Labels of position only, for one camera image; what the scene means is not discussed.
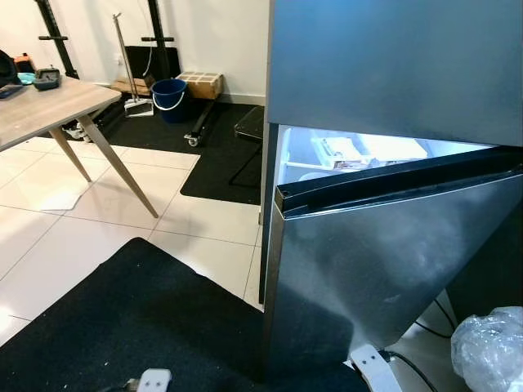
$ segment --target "cardboard box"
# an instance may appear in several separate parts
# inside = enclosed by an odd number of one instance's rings
[[[185,71],[177,79],[187,82],[189,91],[194,98],[215,100],[223,91],[223,75],[221,73]]]
[[[152,76],[147,75],[145,79],[135,78],[134,83],[136,84],[136,89],[138,90],[139,96],[150,96],[150,87],[154,84],[154,78]],[[129,94],[132,94],[131,84],[129,84],[129,80],[127,78],[116,79],[113,84],[111,84],[111,88],[116,91],[128,92]]]

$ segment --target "open freezer door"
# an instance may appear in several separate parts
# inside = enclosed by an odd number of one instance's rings
[[[395,343],[521,202],[522,167],[496,147],[278,186],[268,375]]]

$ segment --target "stainless steel refrigerator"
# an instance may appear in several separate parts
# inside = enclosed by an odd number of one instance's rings
[[[271,2],[269,374],[393,344],[518,211],[522,13],[521,0]]]

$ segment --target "baseboard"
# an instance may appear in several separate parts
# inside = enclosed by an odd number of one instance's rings
[[[218,102],[265,106],[265,96],[244,96],[242,94],[221,94]]]

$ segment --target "dustpan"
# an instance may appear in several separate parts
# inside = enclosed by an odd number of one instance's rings
[[[125,64],[125,70],[129,79],[129,86],[131,86],[132,98],[125,101],[123,108],[125,110],[125,117],[145,117],[154,115],[154,104],[150,98],[140,98],[138,96],[138,89],[134,83],[134,77],[132,76],[131,66],[129,65],[129,59],[127,58],[127,51],[125,50],[125,44],[123,43],[122,30],[120,29],[120,23],[118,17],[122,15],[119,12],[117,15],[113,15],[114,26],[116,27],[116,33],[118,35],[118,41],[120,43],[120,50],[122,51],[123,63]]]

